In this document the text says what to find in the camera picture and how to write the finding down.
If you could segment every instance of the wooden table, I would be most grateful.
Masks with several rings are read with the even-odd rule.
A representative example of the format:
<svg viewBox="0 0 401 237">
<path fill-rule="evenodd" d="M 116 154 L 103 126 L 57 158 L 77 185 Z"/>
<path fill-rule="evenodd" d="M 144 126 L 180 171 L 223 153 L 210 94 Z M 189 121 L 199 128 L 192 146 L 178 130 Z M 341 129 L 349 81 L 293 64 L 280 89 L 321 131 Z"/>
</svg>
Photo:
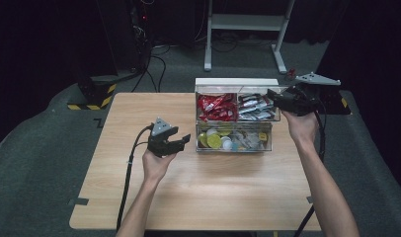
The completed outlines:
<svg viewBox="0 0 401 237">
<path fill-rule="evenodd" d="M 70 219 L 72 228 L 115 229 L 127 160 L 138 133 L 160 117 L 191 141 L 172 161 L 160 183 L 147 229 L 296 230 L 310 208 L 309 187 L 284 117 L 273 128 L 273 151 L 198 153 L 195 93 L 119 93 L 110 108 Z M 146 141 L 146 131 L 140 141 Z M 135 150 L 125 206 L 132 203 L 143 178 Z M 320 230 L 315 214 L 305 230 Z"/>
</svg>

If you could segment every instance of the clear plastic organizer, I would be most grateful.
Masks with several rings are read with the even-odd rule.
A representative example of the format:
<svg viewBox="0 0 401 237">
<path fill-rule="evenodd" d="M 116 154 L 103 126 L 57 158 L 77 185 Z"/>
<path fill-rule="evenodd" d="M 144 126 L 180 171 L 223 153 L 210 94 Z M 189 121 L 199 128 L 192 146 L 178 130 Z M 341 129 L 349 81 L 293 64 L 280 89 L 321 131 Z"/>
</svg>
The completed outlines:
<svg viewBox="0 0 401 237">
<path fill-rule="evenodd" d="M 281 113 L 268 89 L 281 87 L 276 79 L 197 78 L 197 151 L 271 151 Z"/>
</svg>

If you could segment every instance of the forearm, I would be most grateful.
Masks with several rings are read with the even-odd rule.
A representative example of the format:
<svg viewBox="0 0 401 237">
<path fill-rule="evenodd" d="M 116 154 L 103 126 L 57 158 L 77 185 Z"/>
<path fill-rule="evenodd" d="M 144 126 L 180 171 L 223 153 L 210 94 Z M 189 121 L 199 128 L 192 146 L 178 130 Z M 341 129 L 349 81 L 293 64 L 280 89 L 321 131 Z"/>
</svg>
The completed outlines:
<svg viewBox="0 0 401 237">
<path fill-rule="evenodd" d="M 311 141 L 296 147 L 308 180 L 315 212 L 326 236 L 359 236 L 352 212 Z"/>
<path fill-rule="evenodd" d="M 117 236 L 142 237 L 145 232 L 145 225 L 148 211 L 154 198 L 158 182 L 144 181 L 138 194 L 135 197 L 129 211 L 124 217 Z"/>
</svg>

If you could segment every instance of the electrical cable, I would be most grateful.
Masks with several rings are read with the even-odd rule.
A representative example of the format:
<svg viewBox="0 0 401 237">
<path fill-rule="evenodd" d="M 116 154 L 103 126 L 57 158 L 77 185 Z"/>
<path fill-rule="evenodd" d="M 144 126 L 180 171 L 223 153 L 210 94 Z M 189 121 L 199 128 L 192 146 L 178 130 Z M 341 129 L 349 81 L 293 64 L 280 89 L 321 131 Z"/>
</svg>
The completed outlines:
<svg viewBox="0 0 401 237">
<path fill-rule="evenodd" d="M 202 12 L 202 17 L 201 17 L 200 30 L 198 31 L 198 34 L 195 36 L 195 41 L 197 41 L 197 38 L 201 34 L 201 30 L 203 28 L 203 23 L 204 23 L 204 15 L 206 15 L 206 0 L 203 0 L 203 12 Z"/>
<path fill-rule="evenodd" d="M 140 145 L 140 144 L 148 144 L 148 141 L 141 141 L 138 144 L 136 144 L 136 146 Z"/>
<path fill-rule="evenodd" d="M 161 92 L 161 82 L 163 81 L 164 73 L 166 72 L 166 62 L 161 57 L 158 56 L 151 56 L 151 57 L 157 58 L 163 62 L 163 72 L 161 73 L 160 79 L 158 80 L 158 92 Z"/>
<path fill-rule="evenodd" d="M 325 155 L 325 151 L 326 151 L 326 133 L 325 133 L 325 128 L 326 128 L 326 121 L 327 121 L 327 114 L 325 114 L 325 120 L 324 123 L 321 121 L 321 118 L 317 112 L 317 110 L 314 111 L 314 115 L 317 118 L 317 122 L 318 122 L 318 127 L 319 127 L 319 132 L 320 132 L 320 151 L 318 153 L 318 156 L 320 157 L 321 162 L 324 163 L 324 155 Z M 294 237 L 299 237 L 299 235 L 302 233 L 303 228 L 305 227 L 306 223 L 308 222 L 308 220 L 311 218 L 312 214 L 314 213 L 314 205 L 311 205 L 311 208 L 308 210 L 308 213 L 305 215 L 305 217 L 302 219 L 301 224 L 299 225 L 298 229 L 296 230 Z"/>
<path fill-rule="evenodd" d="M 145 127 L 136 136 L 136 139 L 135 139 L 135 141 L 133 143 L 132 151 L 130 152 L 129 159 L 127 161 L 126 177 L 125 177 L 125 180 L 124 180 L 123 194 L 122 194 L 122 199 L 121 199 L 121 202 L 120 202 L 120 211 L 119 211 L 119 214 L 118 214 L 118 221 L 117 221 L 117 232 L 120 230 L 121 219 L 122 219 L 122 216 L 123 216 L 123 209 L 124 209 L 124 205 L 126 203 L 127 192 L 129 190 L 129 180 L 130 180 L 130 172 L 131 172 L 132 162 L 133 162 L 133 153 L 135 152 L 136 146 L 138 146 L 139 144 L 145 143 L 145 142 L 138 143 L 139 137 L 142 135 L 142 133 L 144 133 L 146 130 L 151 130 L 153 127 L 154 127 L 154 124 L 151 124 L 151 125 Z"/>
<path fill-rule="evenodd" d="M 225 13 L 225 12 L 226 12 L 227 4 L 228 4 L 228 0 L 225 0 L 224 5 L 223 5 L 223 7 L 222 7 L 222 13 Z"/>
<path fill-rule="evenodd" d="M 268 45 L 272 44 L 272 40 L 263 40 L 259 39 L 258 42 L 244 42 L 243 40 L 238 41 L 238 45 L 240 46 L 263 46 L 263 45 Z"/>
<path fill-rule="evenodd" d="M 159 53 L 153 53 L 152 55 L 158 56 L 158 55 L 161 55 L 161 54 L 165 54 L 165 53 L 167 53 L 168 51 L 170 51 L 170 49 L 172 48 L 172 46 L 170 46 L 169 44 L 165 44 L 165 45 L 158 45 L 158 46 L 152 47 L 152 49 L 156 49 L 156 48 L 161 48 L 161 47 L 166 47 L 166 46 L 167 46 L 167 49 L 166 49 L 165 51 L 162 51 L 162 52 L 159 52 Z"/>
<path fill-rule="evenodd" d="M 203 36 L 202 38 L 196 39 L 195 42 L 199 42 L 199 41 L 205 40 L 206 38 L 207 38 L 207 36 Z"/>
<path fill-rule="evenodd" d="M 216 47 L 213 47 L 213 46 L 211 48 L 213 50 L 217 51 L 217 52 L 230 52 L 230 51 L 234 50 L 237 47 L 238 41 L 236 40 L 233 43 L 234 43 L 234 45 L 232 47 L 230 47 L 229 49 L 227 49 L 227 50 L 217 49 Z"/>
<path fill-rule="evenodd" d="M 94 83 L 95 83 L 96 85 L 99 85 L 99 86 L 100 86 L 100 85 L 118 84 L 119 82 L 127 81 L 127 80 L 130 80 L 130 79 L 136 78 L 136 77 L 139 76 L 139 75 L 141 75 L 141 72 L 140 72 L 140 71 L 136 71 L 136 72 L 134 72 L 134 73 L 132 73 L 132 74 L 130 74 L 130 75 L 123 76 L 123 77 L 121 77 L 121 78 L 119 78 L 119 79 L 110 80 L 110 81 L 94 81 Z"/>
<path fill-rule="evenodd" d="M 141 3 L 145 4 L 145 5 L 151 5 L 155 2 L 155 0 L 152 0 L 151 2 L 145 2 L 144 0 L 141 0 Z"/>
<path fill-rule="evenodd" d="M 218 34 L 213 34 L 213 36 L 222 43 L 233 43 L 238 41 L 237 35 L 228 35 L 227 37 L 220 36 Z"/>
<path fill-rule="evenodd" d="M 148 70 L 147 70 L 147 74 L 148 74 L 149 78 L 151 79 L 152 85 L 154 86 L 154 91 L 158 92 L 157 87 L 155 86 L 155 83 L 154 83 L 154 78 L 152 78 L 152 75 L 151 75 L 151 73 L 149 73 Z"/>
<path fill-rule="evenodd" d="M 147 64 L 144 67 L 143 72 L 142 72 L 141 76 L 139 77 L 138 81 L 136 82 L 135 86 L 133 87 L 133 89 L 130 92 L 134 92 L 136 90 L 136 88 L 138 87 L 139 83 L 141 82 L 142 78 L 144 77 L 145 73 L 148 70 L 148 66 L 149 66 L 150 61 L 151 61 L 151 50 L 150 50 L 150 53 L 148 55 Z"/>
</svg>

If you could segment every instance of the human hand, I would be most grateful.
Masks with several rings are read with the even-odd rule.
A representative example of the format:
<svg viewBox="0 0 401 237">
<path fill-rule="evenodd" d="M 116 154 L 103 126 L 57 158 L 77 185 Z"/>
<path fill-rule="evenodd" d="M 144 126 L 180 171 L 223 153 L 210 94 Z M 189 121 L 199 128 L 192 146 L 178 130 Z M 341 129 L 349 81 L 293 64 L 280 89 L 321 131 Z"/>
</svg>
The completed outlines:
<svg viewBox="0 0 401 237">
<path fill-rule="evenodd" d="M 166 175 L 167 168 L 175 157 L 176 153 L 160 158 L 148 149 L 145 150 L 145 153 L 142 155 L 144 180 L 159 183 Z"/>
<path fill-rule="evenodd" d="M 289 125 L 289 133 L 295 144 L 300 141 L 314 142 L 315 134 L 318 129 L 317 117 L 314 113 L 298 117 L 292 113 L 281 111 L 286 117 Z"/>
</svg>

